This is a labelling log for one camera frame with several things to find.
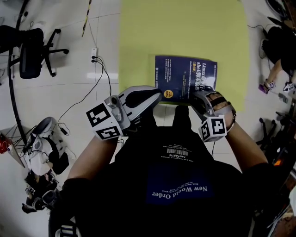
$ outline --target yellow sticker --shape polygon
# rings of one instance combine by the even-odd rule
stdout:
[[[163,94],[167,99],[170,99],[173,97],[173,92],[171,90],[166,90]]]

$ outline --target yellow-green mat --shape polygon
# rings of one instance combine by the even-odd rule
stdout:
[[[238,0],[123,0],[119,89],[154,86],[155,55],[218,62],[216,90],[244,110],[247,22]]]

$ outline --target black t-shirt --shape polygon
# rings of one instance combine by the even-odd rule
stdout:
[[[130,137],[95,180],[67,180],[49,228],[75,216],[82,236],[243,237],[272,192],[271,173],[260,164],[242,174],[215,161],[198,134],[158,127]]]

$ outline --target sleeve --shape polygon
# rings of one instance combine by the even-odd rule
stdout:
[[[87,199],[91,181],[87,179],[66,180],[49,217],[49,237],[54,237],[61,225],[75,216],[77,206]]]
[[[280,189],[273,165],[263,163],[243,173],[243,195],[254,210],[260,212],[274,202]]]

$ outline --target black pole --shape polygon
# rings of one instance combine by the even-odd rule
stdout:
[[[18,15],[18,21],[17,24],[15,26],[15,29],[19,30],[19,26],[20,26],[20,21],[22,19],[22,16],[24,14],[25,8],[28,4],[29,0],[24,0],[23,5],[20,9],[19,15]],[[9,91],[10,91],[10,98],[11,98],[11,102],[12,102],[12,108],[13,108],[13,112],[14,112],[14,116],[15,116],[15,120],[17,122],[18,125],[18,130],[19,133],[23,139],[24,145],[26,146],[27,144],[27,138],[24,132],[24,129],[22,127],[20,118],[19,118],[19,113],[18,113],[18,108],[17,108],[17,104],[15,102],[15,96],[14,96],[14,88],[13,88],[13,80],[11,77],[11,55],[13,54],[13,49],[9,50],[9,57],[8,57],[8,63],[7,63],[7,72],[8,72],[8,80],[9,80]]]

